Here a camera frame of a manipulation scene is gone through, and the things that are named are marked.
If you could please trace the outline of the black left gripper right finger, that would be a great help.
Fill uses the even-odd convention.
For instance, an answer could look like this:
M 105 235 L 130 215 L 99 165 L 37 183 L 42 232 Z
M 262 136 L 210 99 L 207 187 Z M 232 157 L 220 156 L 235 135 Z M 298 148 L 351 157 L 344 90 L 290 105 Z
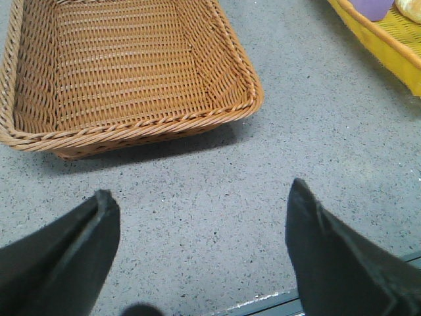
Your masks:
M 420 269 L 330 213 L 296 178 L 285 243 L 306 315 L 419 315 Z

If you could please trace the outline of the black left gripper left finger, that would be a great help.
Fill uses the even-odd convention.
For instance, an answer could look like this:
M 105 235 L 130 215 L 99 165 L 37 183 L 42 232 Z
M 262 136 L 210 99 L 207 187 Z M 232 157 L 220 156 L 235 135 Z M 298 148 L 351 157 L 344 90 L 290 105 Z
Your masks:
M 120 241 L 120 208 L 98 190 L 66 215 L 1 248 L 2 315 L 89 315 Z

